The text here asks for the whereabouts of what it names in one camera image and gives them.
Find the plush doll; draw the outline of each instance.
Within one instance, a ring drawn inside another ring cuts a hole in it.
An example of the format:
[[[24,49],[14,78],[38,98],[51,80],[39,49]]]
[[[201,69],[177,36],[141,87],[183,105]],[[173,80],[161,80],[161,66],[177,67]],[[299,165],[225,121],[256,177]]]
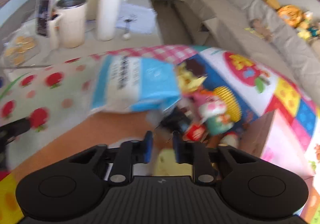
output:
[[[300,8],[294,5],[283,6],[277,10],[277,13],[285,23],[294,28],[296,28],[298,24],[304,19]]]
[[[320,30],[319,30],[319,28],[316,27],[316,26],[310,27],[310,28],[308,29],[308,31],[310,31],[312,37],[317,37],[317,36],[319,36],[319,34],[320,34]]]
[[[262,35],[262,38],[268,42],[272,41],[272,33],[271,31],[263,26],[262,21],[260,19],[254,19],[251,21],[251,27],[254,28],[255,32]]]
[[[296,29],[298,31],[298,37],[304,40],[308,40],[312,37],[312,32],[309,30],[312,15],[313,13],[310,11],[305,12],[303,14],[304,20],[300,22],[299,26]]]
[[[207,129],[211,135],[223,134],[233,127],[230,115],[221,114],[208,118],[205,122]]]

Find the strawberry print tablecloth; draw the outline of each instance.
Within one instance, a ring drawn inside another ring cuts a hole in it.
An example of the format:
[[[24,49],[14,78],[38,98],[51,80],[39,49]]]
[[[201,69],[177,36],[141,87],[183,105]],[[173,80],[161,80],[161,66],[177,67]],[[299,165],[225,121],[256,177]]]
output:
[[[106,54],[142,56],[178,64],[197,52],[183,45],[126,48],[66,61],[28,73],[2,88],[0,125],[29,117],[32,129],[7,147],[14,169],[88,116],[90,85]]]

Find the snack package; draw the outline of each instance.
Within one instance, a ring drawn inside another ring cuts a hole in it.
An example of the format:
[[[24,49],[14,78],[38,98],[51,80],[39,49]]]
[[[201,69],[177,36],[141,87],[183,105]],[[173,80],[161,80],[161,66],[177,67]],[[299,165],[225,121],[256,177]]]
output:
[[[91,112],[165,111],[179,99],[172,64],[142,57],[107,55],[93,86]]]

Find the sofa cushion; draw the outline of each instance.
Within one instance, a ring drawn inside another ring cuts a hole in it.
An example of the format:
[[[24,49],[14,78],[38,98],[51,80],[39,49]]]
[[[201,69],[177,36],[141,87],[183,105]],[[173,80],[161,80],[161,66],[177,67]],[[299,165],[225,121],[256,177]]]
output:
[[[185,2],[189,8],[202,21],[209,20],[214,17],[222,17],[230,23],[238,24],[244,28],[249,27],[244,12],[230,4],[228,0],[181,0]]]
[[[310,44],[316,56],[320,60],[320,39],[316,38],[316,39],[310,40],[308,43]]]

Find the beige sofa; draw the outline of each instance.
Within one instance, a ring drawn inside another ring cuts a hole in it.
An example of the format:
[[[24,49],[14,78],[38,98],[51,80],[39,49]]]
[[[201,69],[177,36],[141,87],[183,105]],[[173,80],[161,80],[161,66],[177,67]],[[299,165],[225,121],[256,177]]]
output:
[[[320,105],[320,61],[294,29],[261,0],[175,0],[194,44],[221,47],[260,61],[300,85]],[[260,18],[271,43],[246,31]]]

